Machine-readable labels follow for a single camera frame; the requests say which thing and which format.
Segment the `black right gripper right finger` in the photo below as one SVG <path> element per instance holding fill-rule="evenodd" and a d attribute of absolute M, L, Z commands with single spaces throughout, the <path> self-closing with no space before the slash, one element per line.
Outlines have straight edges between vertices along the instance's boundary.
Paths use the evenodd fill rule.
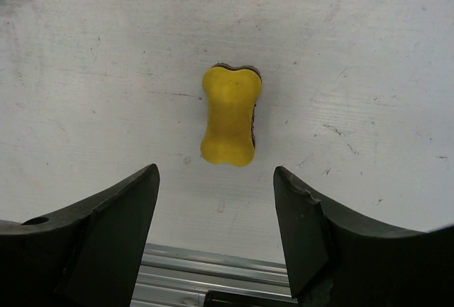
<path fill-rule="evenodd" d="M 291 295 L 300 306 L 452 306 L 453 228 L 367 217 L 284 167 L 273 175 Z"/>

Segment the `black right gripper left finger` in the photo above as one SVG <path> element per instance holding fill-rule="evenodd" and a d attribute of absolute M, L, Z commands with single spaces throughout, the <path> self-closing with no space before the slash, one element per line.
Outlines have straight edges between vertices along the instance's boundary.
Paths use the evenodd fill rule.
<path fill-rule="evenodd" d="M 69 206 L 1 222 L 2 306 L 129 306 L 160 174 L 150 164 Z"/>

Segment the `yellow bone-shaped eraser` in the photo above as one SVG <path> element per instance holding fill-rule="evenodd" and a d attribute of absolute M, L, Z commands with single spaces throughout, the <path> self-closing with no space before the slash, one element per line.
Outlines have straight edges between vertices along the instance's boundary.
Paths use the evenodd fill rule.
<path fill-rule="evenodd" d="M 262 91 L 260 73 L 251 66 L 217 64 L 202 78 L 208 111 L 201 156 L 212 164 L 249 165 L 255 156 L 253 124 Z"/>

